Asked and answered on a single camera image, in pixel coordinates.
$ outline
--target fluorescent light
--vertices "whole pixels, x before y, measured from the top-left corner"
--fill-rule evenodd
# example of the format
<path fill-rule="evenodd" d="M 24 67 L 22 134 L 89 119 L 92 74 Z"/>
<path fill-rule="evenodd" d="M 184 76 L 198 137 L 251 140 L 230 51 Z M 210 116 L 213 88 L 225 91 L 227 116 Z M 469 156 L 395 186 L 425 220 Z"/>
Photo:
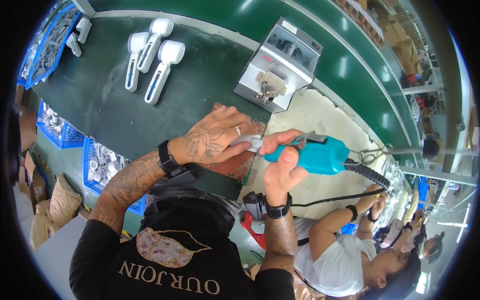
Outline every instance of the fluorescent light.
<path fill-rule="evenodd" d="M 465 224 L 465 222 L 467 221 L 469 210 L 470 210 L 470 203 L 468 204 L 467 212 L 465 213 L 465 218 L 463 219 L 463 224 Z M 460 229 L 460 233 L 458 234 L 458 239 L 456 239 L 457 243 L 460 241 L 460 237 L 462 236 L 462 233 L 463 233 L 463 227 Z"/>

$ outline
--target black cable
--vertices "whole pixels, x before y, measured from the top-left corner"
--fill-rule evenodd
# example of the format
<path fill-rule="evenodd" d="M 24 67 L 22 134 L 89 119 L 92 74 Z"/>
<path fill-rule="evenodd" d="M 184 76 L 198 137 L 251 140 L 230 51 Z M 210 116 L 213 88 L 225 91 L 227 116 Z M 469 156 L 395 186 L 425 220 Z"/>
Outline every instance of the black cable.
<path fill-rule="evenodd" d="M 340 196 L 340 197 L 335 197 L 335 198 L 322 199 L 322 200 L 313 201 L 313 202 L 310 202 L 310 203 L 307 203 L 307 204 L 292 204 L 291 206 L 307 207 L 307 206 L 310 206 L 310 205 L 319 204 L 319 203 L 323 203 L 323 202 L 330 202 L 330 201 L 337 201 L 337 200 L 345 200 L 345 199 L 353 199 L 353 198 L 360 198 L 360 197 L 365 197 L 365 196 L 376 195 L 376 194 L 380 194 L 381 192 L 385 192 L 385 191 L 386 191 L 385 188 L 381 188 L 381 189 L 378 189 L 378 190 L 372 191 L 372 192 L 363 192 L 363 193 L 361 193 L 361 194 L 355 194 L 355 195 L 348 195 L 348 196 Z"/>
<path fill-rule="evenodd" d="M 258 254 L 256 251 L 250 250 L 250 253 L 253 254 L 253 255 L 254 255 L 256 258 L 258 258 L 259 260 L 264 261 L 264 257 L 261 256 L 260 254 Z"/>

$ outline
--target white plastic housing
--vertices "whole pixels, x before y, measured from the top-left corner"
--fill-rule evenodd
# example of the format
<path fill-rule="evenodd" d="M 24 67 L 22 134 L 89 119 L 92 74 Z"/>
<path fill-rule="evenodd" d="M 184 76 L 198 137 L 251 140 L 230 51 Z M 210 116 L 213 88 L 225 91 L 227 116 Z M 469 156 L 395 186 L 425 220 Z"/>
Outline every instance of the white plastic housing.
<path fill-rule="evenodd" d="M 72 32 L 69 37 L 67 38 L 67 41 L 65 44 L 72 49 L 72 52 L 75 56 L 80 57 L 82 54 L 82 50 L 78 46 L 78 35 L 75 32 Z"/>

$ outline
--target metal frame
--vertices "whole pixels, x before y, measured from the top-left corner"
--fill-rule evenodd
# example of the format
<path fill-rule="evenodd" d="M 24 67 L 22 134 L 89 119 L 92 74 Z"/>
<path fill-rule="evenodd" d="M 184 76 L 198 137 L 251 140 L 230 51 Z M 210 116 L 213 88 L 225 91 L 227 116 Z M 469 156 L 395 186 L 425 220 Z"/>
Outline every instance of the metal frame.
<path fill-rule="evenodd" d="M 95 15 L 96 11 L 88 0 L 72 0 L 72 2 L 83 15 L 86 15 L 89 18 L 92 18 Z"/>

